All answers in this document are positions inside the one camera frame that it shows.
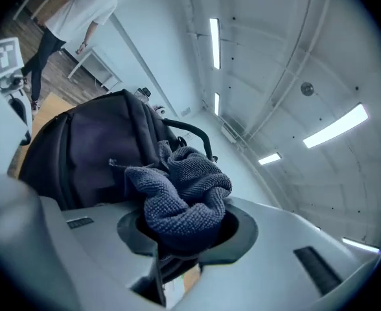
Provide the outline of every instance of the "person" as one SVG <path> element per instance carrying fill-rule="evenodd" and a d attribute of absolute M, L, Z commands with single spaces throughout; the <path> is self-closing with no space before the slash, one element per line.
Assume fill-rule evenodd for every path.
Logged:
<path fill-rule="evenodd" d="M 117 0 L 69 0 L 46 23 L 37 53 L 22 68 L 24 83 L 28 86 L 27 75 L 31 75 L 32 114 L 40 108 L 41 76 L 48 58 L 63 44 L 72 40 L 79 29 L 88 26 L 85 38 L 76 51 L 81 54 L 87 47 L 97 26 L 105 24 L 117 6 Z"/>

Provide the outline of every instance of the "knitted cloth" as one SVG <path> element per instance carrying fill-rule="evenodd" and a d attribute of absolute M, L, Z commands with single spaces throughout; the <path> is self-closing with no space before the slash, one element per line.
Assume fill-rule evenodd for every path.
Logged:
<path fill-rule="evenodd" d="M 191 147 L 172 153 L 167 141 L 159 142 L 159 158 L 157 168 L 126 169 L 125 196 L 146 195 L 144 217 L 162 244 L 179 253 L 200 253 L 216 242 L 231 181 Z"/>

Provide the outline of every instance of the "hand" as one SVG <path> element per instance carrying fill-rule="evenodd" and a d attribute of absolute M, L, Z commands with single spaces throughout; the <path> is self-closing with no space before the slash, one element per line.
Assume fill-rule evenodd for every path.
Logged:
<path fill-rule="evenodd" d="M 80 55 L 80 54 L 84 51 L 84 49 L 86 49 L 86 47 L 87 47 L 87 44 L 86 44 L 86 43 L 82 43 L 81 46 L 80 46 L 80 48 L 77 49 L 77 50 L 75 51 L 75 53 L 77 53 L 77 55 Z"/>

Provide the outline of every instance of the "ceiling light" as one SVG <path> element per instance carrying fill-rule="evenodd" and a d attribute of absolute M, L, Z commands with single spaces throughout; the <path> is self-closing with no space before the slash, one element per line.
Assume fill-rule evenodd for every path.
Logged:
<path fill-rule="evenodd" d="M 220 95 L 218 93 L 215 93 L 215 114 L 219 115 L 219 100 Z"/>
<path fill-rule="evenodd" d="M 258 160 L 261 165 L 267 165 L 268 163 L 273 163 L 274 161 L 280 160 L 281 156 L 278 153 L 274 153 L 271 156 L 265 157 L 264 159 Z"/>
<path fill-rule="evenodd" d="M 221 69 L 219 19 L 211 18 L 212 49 L 214 53 L 214 67 Z"/>
<path fill-rule="evenodd" d="M 364 250 L 367 250 L 370 252 L 379 253 L 379 249 L 375 248 L 373 246 L 368 246 L 366 244 L 355 242 L 355 241 L 349 240 L 348 238 L 343 238 L 342 240 L 343 240 L 343 243 L 349 244 L 350 246 L 356 246 L 357 248 L 360 248 L 360 249 L 364 249 Z"/>
<path fill-rule="evenodd" d="M 344 117 L 341 117 L 336 122 L 332 123 L 330 126 L 315 133 L 313 136 L 306 138 L 305 142 L 308 148 L 312 148 L 321 143 L 327 142 L 328 140 L 335 138 L 344 132 L 356 127 L 363 121 L 368 119 L 365 108 L 362 104 L 357 105 L 352 111 L 348 112 Z"/>

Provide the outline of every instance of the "black handle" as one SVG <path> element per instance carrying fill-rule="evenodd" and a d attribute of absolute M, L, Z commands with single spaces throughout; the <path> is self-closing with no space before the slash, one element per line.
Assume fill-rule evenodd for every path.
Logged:
<path fill-rule="evenodd" d="M 204 131 L 200 130 L 199 128 L 197 128 L 191 124 L 187 124 L 187 123 L 179 122 L 179 121 L 174 121 L 174 120 L 169 120 L 169 119 L 163 119 L 163 123 L 169 127 L 187 130 L 188 132 L 191 132 L 191 133 L 194 133 L 195 135 L 197 135 L 203 141 L 203 147 L 205 148 L 206 156 L 208 157 L 209 160 L 211 160 L 211 161 L 213 160 L 211 142 L 209 141 L 208 135 Z"/>

